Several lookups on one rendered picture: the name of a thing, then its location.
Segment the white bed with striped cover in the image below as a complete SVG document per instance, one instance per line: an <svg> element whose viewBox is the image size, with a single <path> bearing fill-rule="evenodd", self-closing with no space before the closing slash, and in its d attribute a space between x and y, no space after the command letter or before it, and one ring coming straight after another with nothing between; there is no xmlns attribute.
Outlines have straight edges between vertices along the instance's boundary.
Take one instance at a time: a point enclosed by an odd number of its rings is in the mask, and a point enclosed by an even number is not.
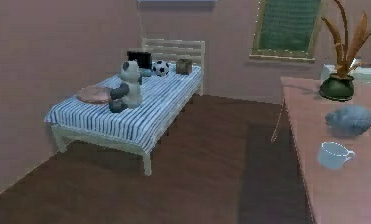
<svg viewBox="0 0 371 224"><path fill-rule="evenodd" d="M137 51L150 52L152 65L166 61L169 73L162 77L153 72L151 77L140 74L142 103L135 109L112 113L108 106L111 100L104 104L84 103L76 98L77 93L52 106L44 122L50 126L59 152L65 152L73 141L83 141L139 155L144 173L152 173L151 152L159 138L190 98L203 94L205 43L145 38ZM193 61L189 75L176 73L178 59ZM110 91L119 87L121 67L114 76L92 86L108 87Z"/></svg>

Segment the black and white soccer ball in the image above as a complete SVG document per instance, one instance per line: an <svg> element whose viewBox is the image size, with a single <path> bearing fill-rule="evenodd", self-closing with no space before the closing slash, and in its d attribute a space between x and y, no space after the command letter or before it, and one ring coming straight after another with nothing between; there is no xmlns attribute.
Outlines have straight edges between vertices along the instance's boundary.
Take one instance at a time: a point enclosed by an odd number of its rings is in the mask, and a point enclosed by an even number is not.
<svg viewBox="0 0 371 224"><path fill-rule="evenodd" d="M169 73L169 64L166 61L158 60L152 65L152 72L157 76L166 76Z"/></svg>

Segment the white and grey panda toy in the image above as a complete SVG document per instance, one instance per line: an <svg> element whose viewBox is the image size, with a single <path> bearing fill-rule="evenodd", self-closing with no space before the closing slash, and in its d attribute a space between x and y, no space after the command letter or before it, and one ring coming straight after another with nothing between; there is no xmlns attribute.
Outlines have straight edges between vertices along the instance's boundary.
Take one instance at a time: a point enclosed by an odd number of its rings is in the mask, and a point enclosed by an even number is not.
<svg viewBox="0 0 371 224"><path fill-rule="evenodd" d="M110 91L111 101L108 103L112 113L120 113L125 109L135 109L142 103L142 77L138 71L136 61L125 61L122 64L118 77L121 79L119 87Z"/></svg>

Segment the pink table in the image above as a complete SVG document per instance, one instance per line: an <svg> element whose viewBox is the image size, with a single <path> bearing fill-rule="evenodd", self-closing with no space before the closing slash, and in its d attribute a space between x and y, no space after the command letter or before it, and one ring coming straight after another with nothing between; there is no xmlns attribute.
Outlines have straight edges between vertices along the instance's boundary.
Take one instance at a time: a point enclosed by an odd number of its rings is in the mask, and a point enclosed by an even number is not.
<svg viewBox="0 0 371 224"><path fill-rule="evenodd" d="M283 77L287 112L305 189L315 224L371 224L371 128L358 137L337 137L325 115L343 104L318 94L320 82ZM356 81L349 104L371 111L371 84ZM323 142L336 142L355 152L342 168L331 170L318 162Z"/></svg>

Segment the pink round cushion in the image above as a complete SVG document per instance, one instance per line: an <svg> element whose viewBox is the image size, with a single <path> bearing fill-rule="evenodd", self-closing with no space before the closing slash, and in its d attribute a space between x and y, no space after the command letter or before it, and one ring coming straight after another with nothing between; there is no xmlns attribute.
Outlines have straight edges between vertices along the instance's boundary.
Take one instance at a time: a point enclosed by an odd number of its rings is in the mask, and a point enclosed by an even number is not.
<svg viewBox="0 0 371 224"><path fill-rule="evenodd" d="M111 100L110 88L103 86L88 86L79 90L76 98L84 103L104 104Z"/></svg>

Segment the black box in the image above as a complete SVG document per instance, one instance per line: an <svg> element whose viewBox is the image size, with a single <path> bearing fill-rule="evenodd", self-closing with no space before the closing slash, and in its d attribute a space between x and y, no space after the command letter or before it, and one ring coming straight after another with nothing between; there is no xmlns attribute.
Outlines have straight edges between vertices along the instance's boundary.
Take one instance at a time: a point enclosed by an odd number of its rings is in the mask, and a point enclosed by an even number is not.
<svg viewBox="0 0 371 224"><path fill-rule="evenodd" d="M152 55L146 51L128 51L127 57L129 61L136 61L138 66L143 69L152 67Z"/></svg>

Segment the grey round lump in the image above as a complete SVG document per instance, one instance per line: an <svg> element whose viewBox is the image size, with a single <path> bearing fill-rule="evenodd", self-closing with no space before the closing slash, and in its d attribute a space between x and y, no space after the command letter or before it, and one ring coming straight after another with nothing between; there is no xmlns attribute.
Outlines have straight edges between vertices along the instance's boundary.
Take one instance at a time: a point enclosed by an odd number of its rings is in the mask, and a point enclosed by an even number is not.
<svg viewBox="0 0 371 224"><path fill-rule="evenodd" d="M371 112L360 105L344 105L328 112L325 121L337 136L359 136L371 128Z"/></svg>

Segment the brown plant in green pot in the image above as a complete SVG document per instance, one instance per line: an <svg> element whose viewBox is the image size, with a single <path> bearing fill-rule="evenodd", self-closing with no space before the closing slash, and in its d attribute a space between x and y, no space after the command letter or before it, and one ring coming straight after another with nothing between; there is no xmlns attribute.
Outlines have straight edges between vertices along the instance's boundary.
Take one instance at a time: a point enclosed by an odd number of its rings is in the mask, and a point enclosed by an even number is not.
<svg viewBox="0 0 371 224"><path fill-rule="evenodd" d="M354 76L352 71L361 66L361 62L355 62L360 49L371 36L371 27L368 26L368 15L362 11L360 21L355 27L352 39L349 39L348 20L345 8L340 0L333 0L337 5L343 22L344 37L341 37L339 29L328 18L322 17L322 21L332 34L336 63L334 71L322 82L318 93L321 97L338 102L346 102L354 95Z"/></svg>

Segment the white cup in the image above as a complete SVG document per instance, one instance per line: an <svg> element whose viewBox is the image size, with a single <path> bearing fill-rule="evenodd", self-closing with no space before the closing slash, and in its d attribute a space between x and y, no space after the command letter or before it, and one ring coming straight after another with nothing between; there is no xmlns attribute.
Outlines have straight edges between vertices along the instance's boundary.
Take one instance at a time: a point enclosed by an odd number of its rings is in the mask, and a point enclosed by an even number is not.
<svg viewBox="0 0 371 224"><path fill-rule="evenodd" d="M317 161L325 168L340 169L347 161L352 160L356 153L348 150L337 142L323 142L320 146Z"/></svg>

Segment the white box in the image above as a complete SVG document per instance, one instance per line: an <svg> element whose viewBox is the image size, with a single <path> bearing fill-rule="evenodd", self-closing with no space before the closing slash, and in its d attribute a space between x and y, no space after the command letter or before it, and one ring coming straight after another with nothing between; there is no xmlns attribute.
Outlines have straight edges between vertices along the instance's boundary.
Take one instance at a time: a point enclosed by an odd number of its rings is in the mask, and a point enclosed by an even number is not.
<svg viewBox="0 0 371 224"><path fill-rule="evenodd" d="M349 75L358 80L371 81L371 64L365 63L359 58L355 58L352 61L352 65L354 64L359 64L359 67L351 70ZM325 81L330 74L335 72L336 70L334 65L324 64L320 73L320 80Z"/></svg>

